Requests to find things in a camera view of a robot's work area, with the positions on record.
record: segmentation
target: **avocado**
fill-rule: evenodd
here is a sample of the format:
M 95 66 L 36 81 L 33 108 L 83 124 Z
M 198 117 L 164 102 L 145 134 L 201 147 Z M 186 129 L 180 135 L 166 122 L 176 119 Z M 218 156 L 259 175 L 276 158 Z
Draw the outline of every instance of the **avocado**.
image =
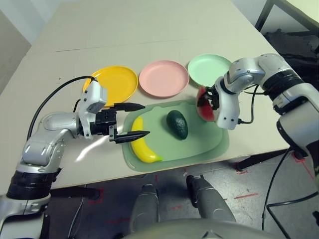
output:
M 188 135 L 188 127 L 185 117 L 179 111 L 171 111 L 166 116 L 168 127 L 180 139 L 186 139 Z

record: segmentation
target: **pink plate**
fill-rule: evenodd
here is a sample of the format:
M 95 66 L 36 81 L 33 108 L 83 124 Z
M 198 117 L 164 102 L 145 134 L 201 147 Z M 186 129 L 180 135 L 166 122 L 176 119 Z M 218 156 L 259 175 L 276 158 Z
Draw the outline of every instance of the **pink plate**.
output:
M 140 85 L 147 93 L 157 97 L 171 97 L 185 89 L 188 71 L 175 61 L 155 61 L 140 73 Z

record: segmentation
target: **mint green plate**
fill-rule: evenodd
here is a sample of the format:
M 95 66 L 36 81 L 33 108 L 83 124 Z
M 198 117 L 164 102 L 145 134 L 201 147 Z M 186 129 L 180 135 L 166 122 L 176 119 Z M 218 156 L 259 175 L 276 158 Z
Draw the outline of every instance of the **mint green plate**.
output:
M 213 54 L 199 55 L 193 58 L 187 67 L 191 79 L 199 85 L 212 86 L 220 76 L 229 70 L 231 62 Z
M 176 138 L 168 129 L 166 115 L 172 110 L 180 111 L 188 124 L 188 137 Z M 228 131 L 217 127 L 214 122 L 206 122 L 198 116 L 194 100 L 175 101 L 146 106 L 131 112 L 125 119 L 123 131 L 131 131 L 133 121 L 141 116 L 143 130 L 151 133 L 145 136 L 147 146 L 163 161 L 144 163 L 134 154 L 130 143 L 123 143 L 123 154 L 127 165 L 139 172 L 150 172 L 172 167 L 181 167 L 212 160 L 222 155 L 229 146 Z

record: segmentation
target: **toy banana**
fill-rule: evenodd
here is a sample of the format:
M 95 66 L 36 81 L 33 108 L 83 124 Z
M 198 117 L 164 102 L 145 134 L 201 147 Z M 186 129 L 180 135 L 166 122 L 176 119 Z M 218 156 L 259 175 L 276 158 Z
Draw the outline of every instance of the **toy banana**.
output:
M 137 117 L 132 125 L 132 131 L 143 130 L 143 118 Z M 156 161 L 162 161 L 162 157 L 155 154 L 145 143 L 144 138 L 139 138 L 131 142 L 132 149 L 135 155 L 145 163 L 153 163 Z

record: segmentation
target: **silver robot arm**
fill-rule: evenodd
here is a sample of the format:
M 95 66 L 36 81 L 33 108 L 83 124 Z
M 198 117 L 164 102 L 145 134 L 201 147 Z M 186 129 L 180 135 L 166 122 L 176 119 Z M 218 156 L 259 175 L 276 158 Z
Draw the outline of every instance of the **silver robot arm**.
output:
M 47 238 L 49 217 L 44 213 L 50 199 L 51 184 L 59 168 L 68 140 L 94 134 L 108 135 L 115 143 L 133 141 L 148 131 L 117 135 L 116 110 L 135 111 L 144 106 L 115 104 L 106 110 L 106 89 L 91 81 L 81 96 L 78 113 L 51 113 L 40 120 L 37 131 L 29 138 L 6 195 L 0 197 L 0 239 Z
M 265 54 L 235 61 L 214 86 L 207 88 L 215 121 L 221 128 L 240 123 L 238 95 L 253 84 L 261 86 L 280 115 L 277 129 L 283 139 L 314 163 L 319 185 L 319 92 L 297 75 L 279 55 Z

